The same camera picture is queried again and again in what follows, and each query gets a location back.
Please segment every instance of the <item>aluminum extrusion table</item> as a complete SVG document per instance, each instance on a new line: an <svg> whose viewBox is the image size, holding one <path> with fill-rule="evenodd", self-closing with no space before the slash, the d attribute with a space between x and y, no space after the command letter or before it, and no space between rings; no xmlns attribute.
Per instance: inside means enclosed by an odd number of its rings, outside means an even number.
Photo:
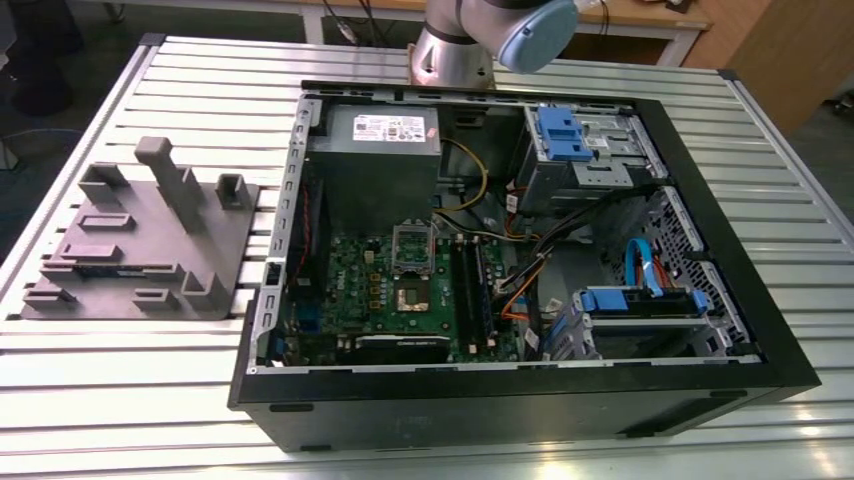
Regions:
<svg viewBox="0 0 854 480"><path fill-rule="evenodd" d="M148 36L0 270L0 477L830 478L854 472L853 229L738 81L716 72L556 62L498 67L499 88L660 100L823 386L676 437L288 455L225 408L251 287L261 279L299 82L406 82L399 50ZM20 319L23 289L83 199L95 161L149 174L132 149L168 136L200 181L261 185L232 317Z"/></svg>

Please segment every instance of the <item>black cable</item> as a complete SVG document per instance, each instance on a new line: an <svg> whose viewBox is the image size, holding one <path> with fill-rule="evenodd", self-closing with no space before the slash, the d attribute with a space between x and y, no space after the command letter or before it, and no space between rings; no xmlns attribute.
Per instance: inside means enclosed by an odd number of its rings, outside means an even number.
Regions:
<svg viewBox="0 0 854 480"><path fill-rule="evenodd" d="M349 22L349 23L352 23L353 25L364 25L365 23L368 23L368 19L367 19L367 18L365 18L364 20L359 20L359 21L356 21L356 20L355 20L355 19L352 19L352 18L343 18L343 17L339 17L339 16L335 14L335 11L332 10L332 6L329 5L329 1L328 1L328 0L323 0L323 6L325 7L325 11L327 11L327 12L329 12L329 15L332 16L332 18L335 18L335 21L336 21L336 22L341 22L341 23L343 23L343 22Z"/></svg>
<svg viewBox="0 0 854 480"><path fill-rule="evenodd" d="M607 0L599 0L602 3L602 22L599 24L599 37L604 39L608 36L608 28L611 26L611 10L608 9Z"/></svg>
<svg viewBox="0 0 854 480"><path fill-rule="evenodd" d="M466 203L466 193L460 192L459 194L459 203L460 205L463 203ZM482 230L486 230L487 232L491 231L490 227L486 226L486 223L483 222L483 219L478 216L478 214L474 211L472 207L468 208L463 208L463 211L468 214L468 216L474 219L475 223L478 224L478 226L480 227Z"/></svg>
<svg viewBox="0 0 854 480"><path fill-rule="evenodd" d="M611 28L611 10L608 9L607 0L602 0L602 6L604 7L604 36L608 36L608 28Z"/></svg>
<svg viewBox="0 0 854 480"><path fill-rule="evenodd" d="M361 9L368 16L368 22L371 25L371 38L374 39L374 46L378 46L376 38L379 35L379 39L383 42L383 46L388 47L388 38L386 38L386 32L379 28L376 24L376 19L374 18L374 7L371 7L371 0L359 0L359 5L361 5Z"/></svg>
<svg viewBox="0 0 854 480"><path fill-rule="evenodd" d="M587 217L591 214L595 214L599 209L626 200L627 198L650 195L658 190L658 188L659 185L656 183L650 183L626 190L614 190L608 192L602 198L588 204L584 208L567 215L555 224L555 226L551 227L551 229L542 235L539 241L536 242L531 254L536 255L538 253L540 253L546 249L546 247L550 246L559 238L566 237L570 233L572 233L574 230L578 230L580 226L588 223Z"/></svg>
<svg viewBox="0 0 854 480"><path fill-rule="evenodd" d="M526 342L524 356L527 361L536 361L542 359L543 352L543 318L539 313L539 278L531 282L528 286L527 294L528 305L528 328L536 335L539 341L536 342L536 348L530 348L530 344Z"/></svg>

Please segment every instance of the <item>wooden table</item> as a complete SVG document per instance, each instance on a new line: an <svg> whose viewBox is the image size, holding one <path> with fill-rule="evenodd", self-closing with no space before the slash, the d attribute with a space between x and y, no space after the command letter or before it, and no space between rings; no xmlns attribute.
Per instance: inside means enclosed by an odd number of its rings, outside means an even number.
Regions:
<svg viewBox="0 0 854 480"><path fill-rule="evenodd" d="M372 0L374 17L386 20L422 22L427 0ZM123 0L123 3L197 7L255 12L279 12L301 15L305 42L323 44L323 17L329 12L323 0ZM335 14L341 17L365 17L357 0L328 0ZM678 67L711 20L694 4L683 15L668 10L663 3L648 4L642 0L607 0L610 11L610 36L655 38L667 40L658 65ZM594 7L580 14L578 33L596 34L602 27L603 9Z"/></svg>

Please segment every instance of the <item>blue plastic clip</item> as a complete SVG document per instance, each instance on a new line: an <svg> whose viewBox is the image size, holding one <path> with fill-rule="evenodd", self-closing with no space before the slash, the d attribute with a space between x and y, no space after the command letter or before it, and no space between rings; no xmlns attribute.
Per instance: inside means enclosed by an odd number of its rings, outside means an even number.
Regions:
<svg viewBox="0 0 854 480"><path fill-rule="evenodd" d="M696 313L702 315L708 311L708 297L706 297L706 292L694 290L691 296L694 297L694 304L696 305Z"/></svg>
<svg viewBox="0 0 854 480"><path fill-rule="evenodd" d="M635 250L640 252L640 260L643 261L643 281L646 286L652 291L652 296L660 297L664 292L662 291L662 287L658 286L658 280L655 280L652 248L650 247L650 242L639 237L628 240L628 245L626 246L626 284L638 284L638 279L635 278Z"/></svg>
<svg viewBox="0 0 854 480"><path fill-rule="evenodd" d="M592 151L583 142L583 126L578 123L572 110L568 108L542 107L539 114L539 129L543 135L543 143L548 160L564 160L570 162L590 162L594 159Z"/></svg>

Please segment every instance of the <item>white table leg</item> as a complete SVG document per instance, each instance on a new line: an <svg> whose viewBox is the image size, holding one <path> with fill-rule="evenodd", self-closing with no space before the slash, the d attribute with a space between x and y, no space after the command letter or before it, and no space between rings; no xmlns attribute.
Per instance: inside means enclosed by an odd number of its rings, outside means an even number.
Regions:
<svg viewBox="0 0 854 480"><path fill-rule="evenodd" d="M323 7L303 5L300 15L303 16L303 28L305 29L305 43L323 45L323 17L325 16Z"/></svg>
<svg viewBox="0 0 854 480"><path fill-rule="evenodd" d="M696 37L699 36L698 30L682 30L674 36L672 40L667 43L662 56L658 59L658 65L662 67L678 67L682 65L684 57L691 51Z"/></svg>
<svg viewBox="0 0 854 480"><path fill-rule="evenodd" d="M0 170L12 170L16 165L17 157L3 144L3 139L0 139Z"/></svg>

